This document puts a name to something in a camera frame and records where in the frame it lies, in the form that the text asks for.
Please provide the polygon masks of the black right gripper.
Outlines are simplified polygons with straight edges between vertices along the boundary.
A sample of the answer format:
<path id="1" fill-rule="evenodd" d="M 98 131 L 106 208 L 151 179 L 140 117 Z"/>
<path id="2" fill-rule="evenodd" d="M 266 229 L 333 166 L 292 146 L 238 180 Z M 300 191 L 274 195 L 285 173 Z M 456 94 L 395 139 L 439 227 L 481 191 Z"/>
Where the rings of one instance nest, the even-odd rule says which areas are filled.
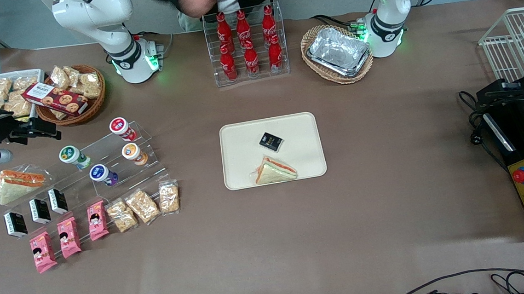
<path id="1" fill-rule="evenodd" d="M 30 118 L 29 124 L 22 123 L 11 114 L 0 111 L 0 144 L 5 142 L 26 145 L 29 138 L 37 137 L 61 140 L 62 134 L 52 122 L 41 118 Z"/>

